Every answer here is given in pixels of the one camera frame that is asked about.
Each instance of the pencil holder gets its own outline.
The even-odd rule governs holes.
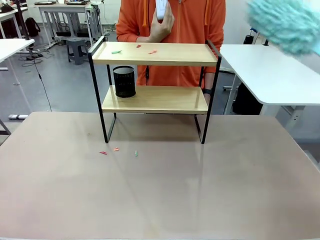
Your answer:
[[[131,66],[117,66],[113,69],[115,95],[130,98],[136,95],[135,70]]]

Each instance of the orange hoodie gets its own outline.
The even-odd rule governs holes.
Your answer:
[[[169,0],[175,21],[171,34],[162,43],[204,44],[207,39],[220,50],[224,41],[226,0]],[[136,42],[139,36],[148,37],[156,9],[156,0],[121,0],[116,25],[119,42]],[[214,67],[206,67],[205,73],[214,73]],[[186,86],[199,84],[201,67],[138,66],[138,85]]]

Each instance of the teal feather duster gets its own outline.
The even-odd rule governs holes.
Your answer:
[[[253,0],[248,22],[285,53],[320,55],[320,12],[301,0]]]

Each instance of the gray stool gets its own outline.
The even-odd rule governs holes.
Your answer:
[[[70,60],[74,60],[75,65],[80,65],[82,60],[88,59],[86,42],[81,38],[68,38],[66,40],[66,50],[69,63]]]

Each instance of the hand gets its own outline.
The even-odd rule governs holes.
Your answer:
[[[154,11],[148,42],[160,43],[166,36],[171,33],[174,22],[175,17],[172,14],[170,3],[167,2],[162,23],[158,22],[157,10]]]

